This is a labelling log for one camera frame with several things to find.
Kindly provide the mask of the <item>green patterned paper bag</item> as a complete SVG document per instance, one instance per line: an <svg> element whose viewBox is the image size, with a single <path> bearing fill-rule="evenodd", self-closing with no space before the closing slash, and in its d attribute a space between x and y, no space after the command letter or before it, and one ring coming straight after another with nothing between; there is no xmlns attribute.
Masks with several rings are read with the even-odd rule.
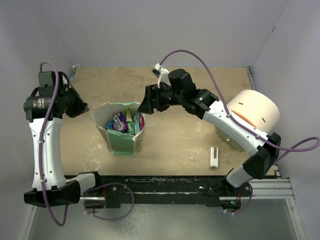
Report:
<svg viewBox="0 0 320 240"><path fill-rule="evenodd" d="M108 129L108 121L111 120L118 112L122 112L126 117L126 109L130 110L133 120L134 114L140 106L138 102L107 102L95 108L91 113L91 119L104 138L107 148L113 156L134 156L142 148L143 133L145 128L154 126L147 124L146 115L144 116L145 125L142 131L135 135L126 132L120 132Z"/></svg>

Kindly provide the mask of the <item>green yellow Fox's candy bag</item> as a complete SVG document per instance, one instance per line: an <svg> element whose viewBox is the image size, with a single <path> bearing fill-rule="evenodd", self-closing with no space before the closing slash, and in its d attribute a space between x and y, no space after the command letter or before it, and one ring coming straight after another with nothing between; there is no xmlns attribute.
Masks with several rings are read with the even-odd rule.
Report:
<svg viewBox="0 0 320 240"><path fill-rule="evenodd" d="M132 115L129 108L125 110L125 120L127 124L127 133L134 136L136 134L135 124L132 120Z"/></svg>

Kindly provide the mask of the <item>purple Fox's candy bag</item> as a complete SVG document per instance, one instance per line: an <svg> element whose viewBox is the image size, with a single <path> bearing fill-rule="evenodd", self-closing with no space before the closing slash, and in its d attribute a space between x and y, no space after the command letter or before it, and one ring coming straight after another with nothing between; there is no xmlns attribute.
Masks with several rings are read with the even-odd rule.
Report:
<svg viewBox="0 0 320 240"><path fill-rule="evenodd" d="M122 112L117 112L114 117L108 121L107 128L125 133L128 129L128 124L125 115Z"/></svg>

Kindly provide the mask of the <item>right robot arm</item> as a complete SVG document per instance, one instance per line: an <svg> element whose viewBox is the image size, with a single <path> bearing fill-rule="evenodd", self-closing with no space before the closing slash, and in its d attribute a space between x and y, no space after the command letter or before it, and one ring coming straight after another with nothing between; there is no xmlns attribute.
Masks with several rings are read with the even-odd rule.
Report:
<svg viewBox="0 0 320 240"><path fill-rule="evenodd" d="M157 66L152 72L158 82L145 87L143 101L137 109L139 113L151 115L170 106L182 106L189 114L225 132L250 155L225 176L222 190L226 195L233 196L242 184L265 177L279 156L281 137L277 133L268 134L227 112L221 99L208 89L198 89L191 75L182 68L168 71Z"/></svg>

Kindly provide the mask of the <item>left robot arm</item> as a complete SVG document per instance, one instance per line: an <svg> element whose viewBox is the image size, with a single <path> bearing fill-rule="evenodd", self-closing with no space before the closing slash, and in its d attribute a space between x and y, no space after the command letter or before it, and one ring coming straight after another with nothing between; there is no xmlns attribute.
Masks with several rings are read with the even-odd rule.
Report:
<svg viewBox="0 0 320 240"><path fill-rule="evenodd" d="M63 116L75 118L89 108L61 71L38 74L39 86L26 99L23 109L33 140L34 175L26 204L40 208L76 204L86 191L98 196L103 184L97 171L66 179L61 161L60 133Z"/></svg>

